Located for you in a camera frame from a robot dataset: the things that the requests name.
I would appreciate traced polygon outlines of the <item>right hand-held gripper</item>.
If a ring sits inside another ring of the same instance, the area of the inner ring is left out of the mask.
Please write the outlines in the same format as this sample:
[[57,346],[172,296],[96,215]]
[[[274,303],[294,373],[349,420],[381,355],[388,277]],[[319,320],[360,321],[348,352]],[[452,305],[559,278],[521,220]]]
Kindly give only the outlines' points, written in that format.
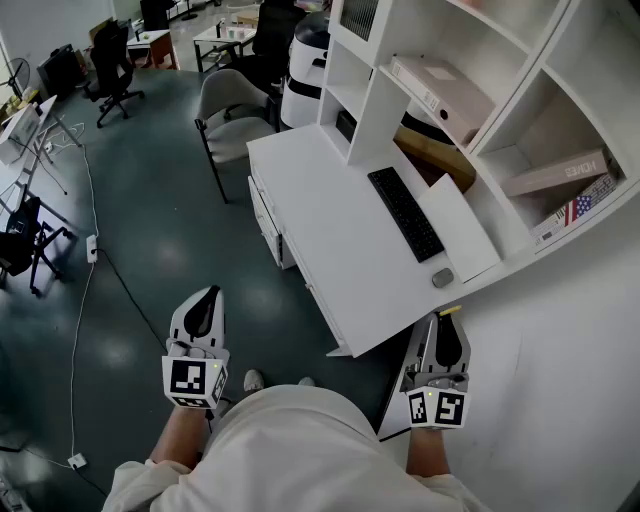
[[462,428],[470,405],[470,344],[458,318],[429,313],[418,320],[411,332],[408,357],[400,391],[406,396],[409,426]]

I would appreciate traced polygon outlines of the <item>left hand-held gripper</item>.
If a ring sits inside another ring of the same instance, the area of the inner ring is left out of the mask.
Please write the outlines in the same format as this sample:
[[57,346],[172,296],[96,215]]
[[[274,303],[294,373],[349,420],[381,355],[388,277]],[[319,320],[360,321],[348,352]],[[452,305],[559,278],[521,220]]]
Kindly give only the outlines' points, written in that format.
[[165,396],[176,406],[215,410],[228,381],[224,294],[213,285],[185,300],[174,312],[162,357]]

